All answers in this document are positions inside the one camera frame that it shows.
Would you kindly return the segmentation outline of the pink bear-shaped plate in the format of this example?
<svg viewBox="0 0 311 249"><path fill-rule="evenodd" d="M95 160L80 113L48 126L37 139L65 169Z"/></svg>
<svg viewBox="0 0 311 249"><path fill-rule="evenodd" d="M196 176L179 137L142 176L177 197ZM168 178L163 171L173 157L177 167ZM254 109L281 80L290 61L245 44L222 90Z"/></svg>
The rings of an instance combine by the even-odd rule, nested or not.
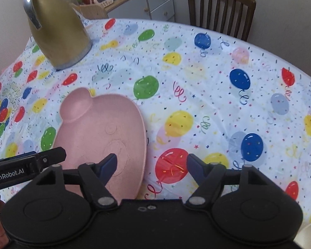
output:
<svg viewBox="0 0 311 249"><path fill-rule="evenodd" d="M53 147L66 151L63 169L117 156L117 169L106 188L121 202L134 199L141 187L147 157L146 129L137 105L120 94L92 97L86 88L71 92L62 102L62 124Z"/></svg>

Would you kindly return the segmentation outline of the wooden sideboard with drawers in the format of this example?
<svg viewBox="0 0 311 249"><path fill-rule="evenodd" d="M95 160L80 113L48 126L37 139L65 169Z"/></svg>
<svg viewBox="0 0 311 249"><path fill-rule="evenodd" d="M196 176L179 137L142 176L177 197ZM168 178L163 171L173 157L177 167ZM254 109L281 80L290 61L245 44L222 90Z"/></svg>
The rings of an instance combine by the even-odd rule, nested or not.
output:
<svg viewBox="0 0 311 249"><path fill-rule="evenodd" d="M176 21L174 0L115 0L111 5L71 6L84 18L96 19L143 19Z"/></svg>

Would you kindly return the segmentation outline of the balloon birthday tablecloth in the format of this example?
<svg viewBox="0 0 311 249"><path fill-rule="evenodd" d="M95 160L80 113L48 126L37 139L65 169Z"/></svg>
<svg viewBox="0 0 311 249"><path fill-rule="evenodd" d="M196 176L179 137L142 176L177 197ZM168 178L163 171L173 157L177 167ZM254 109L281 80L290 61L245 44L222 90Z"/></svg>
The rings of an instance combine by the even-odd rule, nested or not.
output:
<svg viewBox="0 0 311 249"><path fill-rule="evenodd" d="M56 71L33 38L0 76L0 158L54 145L77 88L133 100L145 121L141 198L187 198L183 156L230 169L252 164L311 223L311 77L233 37L160 21L84 20L92 49Z"/></svg>

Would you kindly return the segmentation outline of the dark wooden chair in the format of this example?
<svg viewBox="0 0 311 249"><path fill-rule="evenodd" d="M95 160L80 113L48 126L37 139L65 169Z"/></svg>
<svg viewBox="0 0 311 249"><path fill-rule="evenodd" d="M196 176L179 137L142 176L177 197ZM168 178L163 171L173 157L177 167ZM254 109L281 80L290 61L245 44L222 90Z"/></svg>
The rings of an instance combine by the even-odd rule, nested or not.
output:
<svg viewBox="0 0 311 249"><path fill-rule="evenodd" d="M247 41L256 0L188 0L190 25Z"/></svg>

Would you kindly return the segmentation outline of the pink digital clock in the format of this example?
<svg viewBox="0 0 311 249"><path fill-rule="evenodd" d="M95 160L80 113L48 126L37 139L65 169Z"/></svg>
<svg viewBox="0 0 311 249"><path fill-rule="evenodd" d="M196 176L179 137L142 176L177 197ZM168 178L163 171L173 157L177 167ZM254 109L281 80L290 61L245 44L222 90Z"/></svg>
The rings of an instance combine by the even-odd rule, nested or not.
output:
<svg viewBox="0 0 311 249"><path fill-rule="evenodd" d="M114 0L94 0L95 4L100 4L104 8L110 6L111 4L114 3Z"/></svg>

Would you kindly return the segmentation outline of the cream round bowl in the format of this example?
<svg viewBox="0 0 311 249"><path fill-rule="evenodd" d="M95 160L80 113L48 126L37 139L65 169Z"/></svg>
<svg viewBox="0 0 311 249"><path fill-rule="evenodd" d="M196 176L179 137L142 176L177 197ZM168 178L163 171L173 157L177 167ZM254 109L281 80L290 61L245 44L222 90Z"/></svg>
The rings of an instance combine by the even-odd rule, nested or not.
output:
<svg viewBox="0 0 311 249"><path fill-rule="evenodd" d="M311 249L311 224L304 227L295 237L294 242L304 249Z"/></svg>

